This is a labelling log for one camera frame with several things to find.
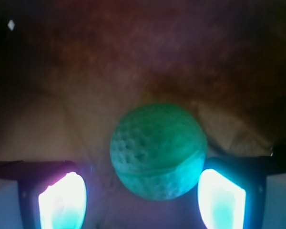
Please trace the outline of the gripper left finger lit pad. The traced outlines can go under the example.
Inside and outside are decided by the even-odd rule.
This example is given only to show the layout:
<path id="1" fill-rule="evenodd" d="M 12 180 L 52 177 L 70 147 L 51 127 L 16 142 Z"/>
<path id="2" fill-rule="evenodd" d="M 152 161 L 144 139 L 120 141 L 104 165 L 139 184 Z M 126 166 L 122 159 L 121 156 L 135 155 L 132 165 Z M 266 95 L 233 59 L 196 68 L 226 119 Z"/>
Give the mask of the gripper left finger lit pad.
<path id="1" fill-rule="evenodd" d="M 71 161 L 0 161 L 0 229 L 80 229 L 86 185 Z"/>

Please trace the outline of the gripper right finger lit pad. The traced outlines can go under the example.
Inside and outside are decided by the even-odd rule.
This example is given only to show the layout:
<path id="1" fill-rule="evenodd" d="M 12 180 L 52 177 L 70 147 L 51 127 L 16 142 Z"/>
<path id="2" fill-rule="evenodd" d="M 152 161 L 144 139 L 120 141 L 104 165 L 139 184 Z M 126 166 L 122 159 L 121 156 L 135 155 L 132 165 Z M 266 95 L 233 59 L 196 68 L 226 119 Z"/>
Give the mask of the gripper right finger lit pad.
<path id="1" fill-rule="evenodd" d="M 207 159 L 197 198 L 208 229 L 286 229 L 286 143 L 268 156 Z"/>

